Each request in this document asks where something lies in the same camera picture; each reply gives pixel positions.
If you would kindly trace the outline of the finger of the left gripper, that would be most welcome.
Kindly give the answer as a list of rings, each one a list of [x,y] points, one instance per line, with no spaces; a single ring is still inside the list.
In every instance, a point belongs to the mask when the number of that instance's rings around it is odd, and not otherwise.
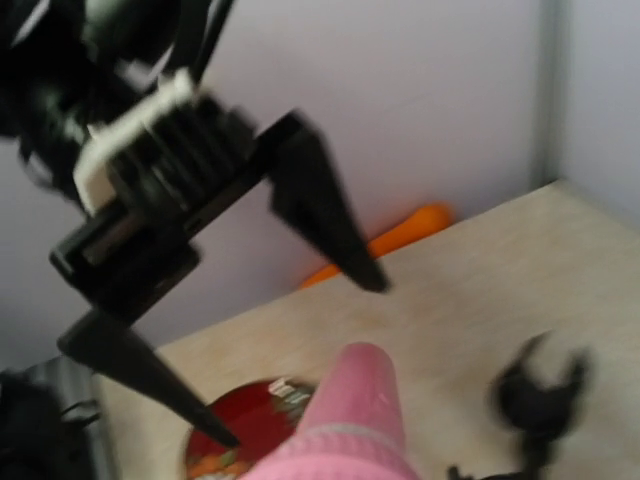
[[[163,405],[225,447],[238,438],[133,329],[93,309],[62,334],[59,350],[75,362]]]
[[[298,112],[269,130],[271,209],[361,289],[385,292],[384,270],[369,252],[323,135]]]

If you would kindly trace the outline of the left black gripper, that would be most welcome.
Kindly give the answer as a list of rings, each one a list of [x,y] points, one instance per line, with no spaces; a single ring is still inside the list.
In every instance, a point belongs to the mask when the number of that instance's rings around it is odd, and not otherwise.
[[[116,198],[52,250],[52,264],[92,308],[140,318],[199,264],[194,237],[269,177],[274,124],[257,132],[204,95],[178,107],[108,163]]]

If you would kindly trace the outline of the right aluminium frame post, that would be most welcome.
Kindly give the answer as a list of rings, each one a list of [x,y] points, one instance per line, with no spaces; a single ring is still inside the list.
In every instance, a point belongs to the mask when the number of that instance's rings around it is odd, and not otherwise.
[[[560,177],[569,7],[570,1],[540,2],[534,151],[530,167],[532,189]]]

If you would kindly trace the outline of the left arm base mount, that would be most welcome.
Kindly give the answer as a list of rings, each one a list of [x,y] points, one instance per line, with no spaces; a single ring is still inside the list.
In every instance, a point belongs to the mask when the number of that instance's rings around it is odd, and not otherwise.
[[[58,357],[1,372],[1,477],[118,477],[90,370]]]

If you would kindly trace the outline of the red floral plate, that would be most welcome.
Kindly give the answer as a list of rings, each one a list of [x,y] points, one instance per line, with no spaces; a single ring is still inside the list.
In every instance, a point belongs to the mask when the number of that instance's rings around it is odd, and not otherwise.
[[[288,440],[316,390],[301,379],[279,377],[241,385],[218,399],[210,410],[239,439],[227,448],[191,430],[185,442],[184,479],[238,479]]]

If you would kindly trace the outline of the pink microphone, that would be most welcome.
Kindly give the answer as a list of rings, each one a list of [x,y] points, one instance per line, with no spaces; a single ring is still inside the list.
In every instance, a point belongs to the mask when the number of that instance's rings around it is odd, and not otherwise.
[[[417,479],[406,455],[395,368],[370,343],[344,347],[292,437],[246,479]]]

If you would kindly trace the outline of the orange microphone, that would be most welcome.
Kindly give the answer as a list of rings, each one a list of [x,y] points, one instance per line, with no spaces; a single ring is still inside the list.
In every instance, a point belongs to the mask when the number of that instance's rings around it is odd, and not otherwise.
[[[453,208],[446,203],[425,205],[393,228],[366,242],[356,225],[340,219],[337,229],[314,238],[319,251],[331,262],[299,284],[303,290],[342,274],[360,289],[381,293],[390,280],[377,260],[450,227],[455,220]]]

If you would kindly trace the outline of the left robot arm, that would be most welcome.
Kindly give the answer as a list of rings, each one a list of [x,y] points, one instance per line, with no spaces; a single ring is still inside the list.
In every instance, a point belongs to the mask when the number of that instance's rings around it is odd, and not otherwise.
[[[275,216],[361,289],[389,288],[321,133],[298,111],[258,131],[202,88],[232,8],[1,5],[1,134],[85,216],[49,255],[90,306],[59,349],[230,449],[237,437],[132,328],[198,266],[194,238],[268,180]]]

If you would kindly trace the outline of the black stand of pink microphone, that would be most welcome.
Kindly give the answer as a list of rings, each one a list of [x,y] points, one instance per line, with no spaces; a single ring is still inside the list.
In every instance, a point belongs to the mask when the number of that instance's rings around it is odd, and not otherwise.
[[[544,386],[528,364],[547,336],[541,333],[527,340],[491,385],[490,398],[497,416],[518,434],[519,463],[518,470],[494,474],[494,479],[545,478],[556,459],[560,440],[577,419],[590,376],[590,352],[573,352],[562,381]]]

